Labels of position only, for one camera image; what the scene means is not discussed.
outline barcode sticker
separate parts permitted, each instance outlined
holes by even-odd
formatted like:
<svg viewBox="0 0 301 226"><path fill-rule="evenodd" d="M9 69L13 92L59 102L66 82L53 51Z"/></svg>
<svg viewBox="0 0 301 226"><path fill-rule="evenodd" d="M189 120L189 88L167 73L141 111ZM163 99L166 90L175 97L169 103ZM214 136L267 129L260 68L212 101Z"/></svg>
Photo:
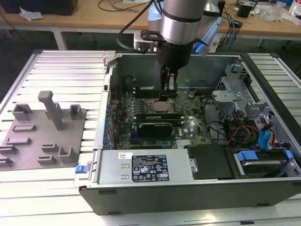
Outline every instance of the barcode sticker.
<svg viewBox="0 0 301 226"><path fill-rule="evenodd" d="M133 153L132 152L119 152L118 158L119 159L132 159Z"/></svg>

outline power supply label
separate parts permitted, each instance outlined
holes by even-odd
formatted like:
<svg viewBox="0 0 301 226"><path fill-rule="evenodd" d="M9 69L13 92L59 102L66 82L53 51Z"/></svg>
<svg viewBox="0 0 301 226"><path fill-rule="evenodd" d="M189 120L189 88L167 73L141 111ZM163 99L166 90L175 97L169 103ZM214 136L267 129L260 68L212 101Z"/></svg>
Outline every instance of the power supply label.
<svg viewBox="0 0 301 226"><path fill-rule="evenodd" d="M133 155L134 182L169 181L166 155Z"/></svg>

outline floor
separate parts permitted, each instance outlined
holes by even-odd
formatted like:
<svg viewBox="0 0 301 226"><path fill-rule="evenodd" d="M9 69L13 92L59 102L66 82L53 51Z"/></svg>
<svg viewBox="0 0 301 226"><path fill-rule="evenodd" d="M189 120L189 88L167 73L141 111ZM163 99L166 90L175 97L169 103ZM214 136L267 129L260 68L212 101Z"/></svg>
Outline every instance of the floor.
<svg viewBox="0 0 301 226"><path fill-rule="evenodd" d="M0 38L0 101L4 98L20 71L23 69L34 49L57 49L56 42L51 32L21 31L21 38L16 32L12 32L9 40ZM65 38L69 50L120 50L115 42L115 34L106 33L76 33L66 32ZM132 44L133 36L124 34L122 41L127 45ZM257 48L258 40L237 39L229 52L233 53L277 53L284 62L295 71L301 63L301 42L287 45L285 50L281 47L285 40L267 40L262 48ZM297 75L301 77L301 68Z"/></svg>

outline black box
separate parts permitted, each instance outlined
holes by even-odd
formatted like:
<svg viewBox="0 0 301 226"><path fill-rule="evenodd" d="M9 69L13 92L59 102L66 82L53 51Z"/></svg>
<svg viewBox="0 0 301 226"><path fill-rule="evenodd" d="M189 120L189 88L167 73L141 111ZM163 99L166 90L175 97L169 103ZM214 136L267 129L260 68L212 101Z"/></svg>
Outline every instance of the black box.
<svg viewBox="0 0 301 226"><path fill-rule="evenodd" d="M247 18L253 9L253 6L248 2L241 2L238 7L237 16Z"/></svg>
<svg viewBox="0 0 301 226"><path fill-rule="evenodd" d="M7 13L20 13L20 7L30 12L71 16L78 0L0 0Z"/></svg>

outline desk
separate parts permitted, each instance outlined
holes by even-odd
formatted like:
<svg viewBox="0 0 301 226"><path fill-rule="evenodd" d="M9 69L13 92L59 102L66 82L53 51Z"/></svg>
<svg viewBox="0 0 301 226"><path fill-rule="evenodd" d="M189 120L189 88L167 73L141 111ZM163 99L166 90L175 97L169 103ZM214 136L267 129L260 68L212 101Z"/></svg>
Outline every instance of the desk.
<svg viewBox="0 0 301 226"><path fill-rule="evenodd" d="M99 0L79 0L77 9L72 16L43 15L44 19L37 21L26 21L16 14L4 14L7 20L18 30L51 31L54 33L59 50L66 50L63 32L99 32L118 33L138 12L106 12L97 7ZM227 0L226 8L234 0ZM101 5L110 9L110 3L105 0ZM128 3L119 3L120 7L129 6ZM141 10L145 5L137 6ZM236 12L227 10L235 17ZM125 33L134 33L147 29L148 12L145 12ZM282 22L264 22L260 15L248 18L236 17L243 22L238 37L252 39L278 39L278 40L301 40L301 26L293 22L283 20ZM11 29L0 17L0 29ZM228 31L228 25L223 22L218 30L221 36Z"/></svg>

